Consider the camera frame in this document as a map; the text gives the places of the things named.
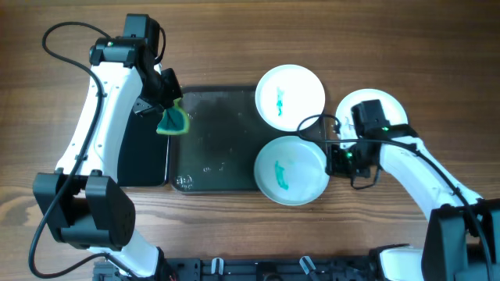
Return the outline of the light blue plate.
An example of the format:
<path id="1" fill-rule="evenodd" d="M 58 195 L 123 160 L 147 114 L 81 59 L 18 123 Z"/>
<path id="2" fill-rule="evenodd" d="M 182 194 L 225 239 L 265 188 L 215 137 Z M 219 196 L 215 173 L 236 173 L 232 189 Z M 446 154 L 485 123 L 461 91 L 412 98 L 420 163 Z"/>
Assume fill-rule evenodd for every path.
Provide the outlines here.
<path id="1" fill-rule="evenodd" d="M 257 187 L 271 201 L 299 206 L 315 201 L 326 190 L 330 180 L 326 164 L 317 144 L 285 136 L 261 149 L 253 174 Z"/>

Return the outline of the green yellow sponge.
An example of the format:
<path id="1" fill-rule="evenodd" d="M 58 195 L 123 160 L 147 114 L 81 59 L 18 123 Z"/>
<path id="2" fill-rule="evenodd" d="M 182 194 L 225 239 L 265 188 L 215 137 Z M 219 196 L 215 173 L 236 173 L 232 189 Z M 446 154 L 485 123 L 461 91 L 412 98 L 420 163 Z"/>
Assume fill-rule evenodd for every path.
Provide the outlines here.
<path id="1" fill-rule="evenodd" d="M 188 133 L 190 119 L 188 114 L 180 107 L 181 98 L 173 101 L 173 106 L 163 111 L 156 133 L 159 135 L 176 136 Z"/>

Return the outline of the white plate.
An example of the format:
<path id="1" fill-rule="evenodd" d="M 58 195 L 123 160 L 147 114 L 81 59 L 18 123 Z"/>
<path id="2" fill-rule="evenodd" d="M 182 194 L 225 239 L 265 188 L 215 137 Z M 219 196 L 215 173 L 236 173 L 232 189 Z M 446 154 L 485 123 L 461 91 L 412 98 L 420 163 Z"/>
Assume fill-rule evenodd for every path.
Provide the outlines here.
<path id="1" fill-rule="evenodd" d="M 320 79 L 303 66 L 276 66 L 262 76 L 255 90 L 255 106 L 262 119 L 285 132 L 314 124 L 325 104 Z"/>
<path id="2" fill-rule="evenodd" d="M 341 140 L 361 139 L 367 130 L 408 123 L 404 108 L 394 97 L 372 88 L 348 94 L 335 116 L 341 123 L 337 133 Z"/>

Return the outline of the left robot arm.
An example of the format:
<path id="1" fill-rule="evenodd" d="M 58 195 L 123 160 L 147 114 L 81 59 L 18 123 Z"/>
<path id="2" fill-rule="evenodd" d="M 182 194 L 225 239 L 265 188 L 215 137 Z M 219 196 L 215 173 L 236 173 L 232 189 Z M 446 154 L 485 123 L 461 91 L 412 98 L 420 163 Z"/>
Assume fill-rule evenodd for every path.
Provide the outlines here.
<path id="1" fill-rule="evenodd" d="M 175 280 L 163 251 L 135 229 L 135 207 L 118 184 L 118 162 L 131 115 L 159 113 L 156 132 L 189 131 L 182 92 L 172 69 L 163 69 L 166 33 L 146 14 L 127 16 L 123 33 L 102 33 L 84 71 L 90 84 L 65 153 L 52 173 L 38 174 L 33 192 L 42 212 L 35 231 L 104 258 L 125 280 Z"/>

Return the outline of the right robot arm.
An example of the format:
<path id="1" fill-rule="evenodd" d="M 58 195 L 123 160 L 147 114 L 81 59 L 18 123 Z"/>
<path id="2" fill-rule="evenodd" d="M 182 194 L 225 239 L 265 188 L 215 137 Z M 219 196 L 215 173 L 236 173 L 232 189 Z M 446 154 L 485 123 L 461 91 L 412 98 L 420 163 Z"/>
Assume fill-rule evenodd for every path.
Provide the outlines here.
<path id="1" fill-rule="evenodd" d="M 428 221 L 424 246 L 372 252 L 381 280 L 497 280 L 499 201 L 460 183 L 427 150 L 391 98 L 345 98 L 334 115 L 326 172 L 355 181 L 370 170 L 393 176 Z"/>

